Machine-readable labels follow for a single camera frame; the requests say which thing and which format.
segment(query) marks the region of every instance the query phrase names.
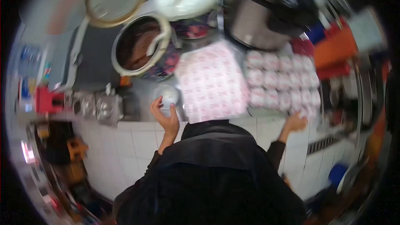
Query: hand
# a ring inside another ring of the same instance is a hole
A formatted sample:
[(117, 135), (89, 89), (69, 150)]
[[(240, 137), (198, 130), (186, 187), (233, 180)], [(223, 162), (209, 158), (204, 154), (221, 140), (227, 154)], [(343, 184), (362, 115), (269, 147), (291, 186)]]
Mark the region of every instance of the hand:
[(283, 126), (283, 129), (278, 137), (278, 141), (286, 143), (287, 138), (292, 131), (302, 130), (306, 127), (306, 125), (307, 125), (306, 117), (300, 118), (299, 112), (293, 114), (286, 120), (286, 123)]
[(171, 117), (166, 117), (164, 114), (160, 111), (160, 108), (162, 108), (164, 105), (162, 104), (162, 96), (159, 98), (155, 99), (151, 104), (150, 104), (150, 112), (153, 114), (153, 116), (156, 118), (157, 122), (164, 128), (165, 133), (172, 134), (172, 135), (177, 135), (177, 132), (179, 130), (179, 120), (176, 115), (176, 108), (173, 103), (171, 103), (170, 106), (170, 112), (171, 112)]
[(300, 118), (300, 113), (297, 112), (287, 118), (284, 127), (287, 128), (287, 131), (292, 132), (292, 131), (303, 130), (306, 127), (306, 125), (307, 125), (307, 118), (306, 117)]

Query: stack of cups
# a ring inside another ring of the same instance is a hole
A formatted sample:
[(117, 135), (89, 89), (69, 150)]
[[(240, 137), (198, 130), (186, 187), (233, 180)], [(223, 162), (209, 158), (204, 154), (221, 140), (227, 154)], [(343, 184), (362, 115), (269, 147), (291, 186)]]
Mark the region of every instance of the stack of cups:
[(316, 117), (321, 106), (320, 81), (312, 58), (250, 51), (246, 64), (252, 107), (300, 112), (308, 119)]

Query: pot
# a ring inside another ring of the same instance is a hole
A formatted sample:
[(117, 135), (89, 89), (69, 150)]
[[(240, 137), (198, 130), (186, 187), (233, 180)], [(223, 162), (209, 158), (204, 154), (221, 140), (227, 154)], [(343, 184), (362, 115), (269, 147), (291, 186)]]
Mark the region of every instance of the pot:
[[(150, 60), (141, 68), (128, 70), (122, 65), (131, 56), (137, 38), (137, 33), (143, 31), (141, 27), (145, 23), (155, 22), (160, 27), (160, 34), (153, 39), (149, 46), (153, 47)], [(141, 78), (161, 81), (172, 75), (180, 57), (178, 51), (180, 43), (175, 32), (171, 29), (168, 20), (157, 14), (147, 13), (127, 24), (117, 35), (112, 48), (111, 59), (114, 69), (122, 76), (138, 76)]]
[(205, 37), (216, 26), (218, 0), (156, 0), (157, 11), (166, 16), (178, 37)]

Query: pink patterned packaging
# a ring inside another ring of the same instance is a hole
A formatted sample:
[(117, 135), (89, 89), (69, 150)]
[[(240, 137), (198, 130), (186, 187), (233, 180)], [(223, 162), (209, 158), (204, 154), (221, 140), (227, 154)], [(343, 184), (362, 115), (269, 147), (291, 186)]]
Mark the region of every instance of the pink patterned packaging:
[(311, 58), (303, 56), (303, 68), (305, 71), (315, 71), (315, 66)]
[(273, 53), (264, 54), (264, 69), (267, 71), (277, 71), (279, 70), (279, 59)]
[(300, 81), (301, 81), (301, 87), (303, 89), (308, 89), (311, 87), (311, 81), (310, 81), (310, 74), (307, 72), (301, 73), (300, 74)]
[(303, 58), (299, 55), (294, 55), (292, 58), (293, 70), (303, 71)]
[(311, 91), (311, 104), (316, 108), (321, 106), (321, 96), (317, 90)]
[(247, 72), (247, 83), (250, 86), (261, 86), (264, 80), (264, 76), (261, 70), (251, 69)]
[(247, 111), (247, 83), (224, 41), (182, 54), (174, 74), (182, 89), (189, 123)]
[(293, 90), (289, 92), (290, 95), (290, 104), (293, 107), (301, 106), (302, 105), (302, 98), (300, 90)]
[(279, 70), (284, 72), (293, 70), (292, 60), (288, 56), (282, 56), (279, 58)]
[(278, 87), (277, 89), (280, 91), (287, 91), (292, 87), (292, 83), (290, 82), (289, 76), (286, 73), (279, 72), (278, 76)]
[(250, 105), (253, 108), (264, 106), (265, 92), (263, 88), (252, 88), (250, 90)]
[(262, 69), (264, 65), (264, 59), (260, 52), (249, 51), (247, 53), (247, 66), (254, 69)]
[(301, 91), (301, 100), (303, 105), (307, 105), (311, 103), (311, 93), (307, 89), (303, 89)]
[(317, 109), (315, 108), (315, 106), (312, 105), (306, 106), (306, 112), (308, 120), (313, 120), (314, 118), (317, 117)]
[(288, 111), (288, 109), (290, 109), (290, 104), (290, 94), (288, 92), (280, 92), (278, 109), (280, 111)]
[(301, 88), (301, 79), (300, 79), (300, 75), (297, 72), (291, 72), (289, 73), (289, 80), (290, 83), (292, 84), (292, 88), (293, 89), (300, 89)]
[(264, 96), (264, 104), (266, 108), (276, 109), (279, 106), (279, 95), (274, 89), (266, 90)]
[(264, 81), (263, 86), (266, 89), (276, 89), (278, 86), (278, 77), (277, 73), (274, 71), (266, 71), (264, 73)]
[(320, 79), (317, 76), (317, 72), (310, 72), (310, 86), (316, 88), (320, 85)]

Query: rice cooker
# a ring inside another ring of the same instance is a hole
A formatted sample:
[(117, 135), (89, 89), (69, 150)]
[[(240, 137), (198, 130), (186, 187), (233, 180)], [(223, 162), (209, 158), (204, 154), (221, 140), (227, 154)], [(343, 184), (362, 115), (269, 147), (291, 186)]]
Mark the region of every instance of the rice cooker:
[(252, 49), (277, 50), (318, 21), (313, 0), (228, 0), (225, 31)]

